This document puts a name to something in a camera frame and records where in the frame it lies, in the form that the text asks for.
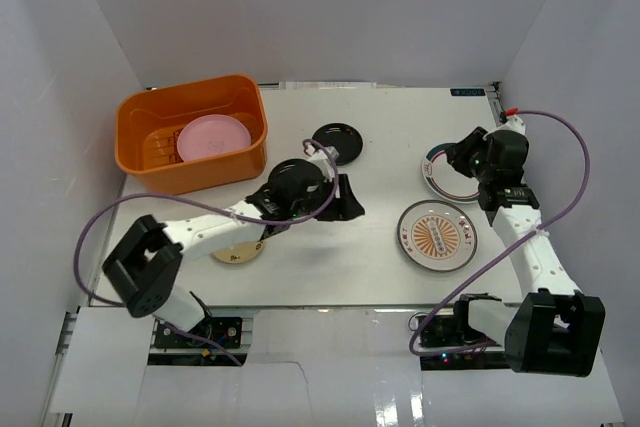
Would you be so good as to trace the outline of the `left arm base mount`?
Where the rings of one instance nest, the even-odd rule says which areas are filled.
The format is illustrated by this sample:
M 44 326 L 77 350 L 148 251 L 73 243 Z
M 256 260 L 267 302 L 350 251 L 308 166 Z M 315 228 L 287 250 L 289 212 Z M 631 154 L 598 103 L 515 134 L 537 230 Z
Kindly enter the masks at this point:
M 242 352 L 243 319 L 208 317 L 189 332 L 179 335 L 158 323 L 152 337 L 148 364 L 180 367 L 240 367 L 247 354 Z

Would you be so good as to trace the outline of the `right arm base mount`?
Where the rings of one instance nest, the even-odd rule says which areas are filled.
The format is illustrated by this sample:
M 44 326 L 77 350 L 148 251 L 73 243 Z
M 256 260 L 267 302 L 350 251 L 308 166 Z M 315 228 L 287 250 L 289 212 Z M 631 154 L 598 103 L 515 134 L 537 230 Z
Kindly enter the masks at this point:
M 452 313 L 438 314 L 422 331 L 418 347 L 435 351 L 437 356 L 421 357 L 422 371 L 463 371 L 507 369 L 503 350 L 498 346 L 474 345 L 489 339 L 477 332 L 464 332 L 456 326 Z

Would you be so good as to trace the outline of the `pink plate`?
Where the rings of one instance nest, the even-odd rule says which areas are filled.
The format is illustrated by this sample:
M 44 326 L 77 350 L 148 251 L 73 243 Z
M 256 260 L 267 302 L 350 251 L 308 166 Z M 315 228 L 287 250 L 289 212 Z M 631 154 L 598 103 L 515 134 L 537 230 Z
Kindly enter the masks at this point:
M 206 115 L 188 123 L 176 143 L 184 162 L 233 153 L 251 146 L 248 129 L 237 119 L 220 114 Z

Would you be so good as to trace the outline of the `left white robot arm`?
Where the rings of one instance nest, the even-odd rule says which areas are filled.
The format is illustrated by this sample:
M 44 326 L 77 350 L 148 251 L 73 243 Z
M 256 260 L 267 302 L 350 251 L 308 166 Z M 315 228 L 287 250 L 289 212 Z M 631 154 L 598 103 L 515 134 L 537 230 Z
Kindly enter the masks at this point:
M 291 159 L 278 164 L 255 193 L 221 212 L 166 222 L 151 214 L 138 218 L 102 270 L 132 317 L 167 322 L 188 345 L 199 346 L 212 324 L 203 302 L 176 284 L 183 265 L 264 241 L 306 218 L 342 222 L 364 213 L 347 175 L 322 162 Z

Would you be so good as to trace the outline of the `white green rimmed plate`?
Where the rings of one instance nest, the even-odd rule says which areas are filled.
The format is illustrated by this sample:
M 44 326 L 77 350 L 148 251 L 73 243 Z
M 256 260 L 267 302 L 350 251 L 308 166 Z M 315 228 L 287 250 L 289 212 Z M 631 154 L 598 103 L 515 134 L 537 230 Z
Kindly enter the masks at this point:
M 423 157 L 422 176 L 428 187 L 439 197 L 455 203 L 474 203 L 479 198 L 478 183 L 457 173 L 447 162 L 446 149 L 453 143 L 432 147 Z

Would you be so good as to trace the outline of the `orange sunburst patterned plate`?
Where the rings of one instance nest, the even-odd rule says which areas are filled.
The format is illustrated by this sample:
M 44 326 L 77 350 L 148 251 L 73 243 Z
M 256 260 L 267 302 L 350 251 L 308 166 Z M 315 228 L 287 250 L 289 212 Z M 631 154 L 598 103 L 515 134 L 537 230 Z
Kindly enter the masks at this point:
M 468 215 L 437 200 L 416 202 L 400 215 L 397 242 L 414 264 L 437 273 L 467 266 L 478 249 L 477 231 Z

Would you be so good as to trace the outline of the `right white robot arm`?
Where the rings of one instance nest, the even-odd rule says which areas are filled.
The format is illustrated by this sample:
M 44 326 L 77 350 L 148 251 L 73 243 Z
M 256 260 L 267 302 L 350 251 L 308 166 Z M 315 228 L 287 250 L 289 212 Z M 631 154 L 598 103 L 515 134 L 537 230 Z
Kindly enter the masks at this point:
M 590 375 L 605 321 L 596 296 L 581 292 L 561 265 L 523 181 L 529 143 L 511 128 L 474 129 L 447 148 L 454 170 L 478 182 L 479 206 L 509 249 L 523 299 L 507 306 L 489 294 L 464 294 L 454 305 L 453 337 L 472 346 L 486 337 L 518 373 Z

